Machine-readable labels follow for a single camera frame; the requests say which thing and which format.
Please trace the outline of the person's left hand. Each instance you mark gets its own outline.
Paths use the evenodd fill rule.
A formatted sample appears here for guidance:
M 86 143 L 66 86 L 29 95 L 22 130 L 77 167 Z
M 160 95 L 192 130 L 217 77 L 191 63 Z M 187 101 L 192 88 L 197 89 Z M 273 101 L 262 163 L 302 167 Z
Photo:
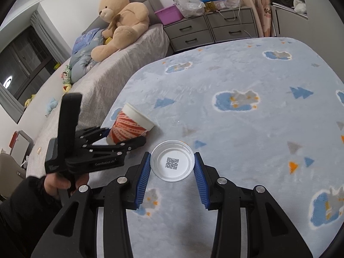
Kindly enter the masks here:
M 75 182 L 75 187 L 78 189 L 82 185 L 87 185 L 89 181 L 89 174 L 81 175 Z M 47 174 L 44 180 L 44 189 L 46 193 L 56 199 L 59 199 L 59 190 L 67 190 L 71 187 L 71 182 L 65 179 L 58 173 Z

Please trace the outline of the person's left forearm black sleeve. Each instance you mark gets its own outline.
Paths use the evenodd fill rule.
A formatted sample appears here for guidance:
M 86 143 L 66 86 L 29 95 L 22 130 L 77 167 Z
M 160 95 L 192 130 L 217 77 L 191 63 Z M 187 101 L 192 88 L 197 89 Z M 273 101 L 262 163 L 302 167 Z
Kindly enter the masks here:
M 28 177 L 1 204 L 1 257 L 30 257 L 60 211 L 44 189 L 45 177 Z

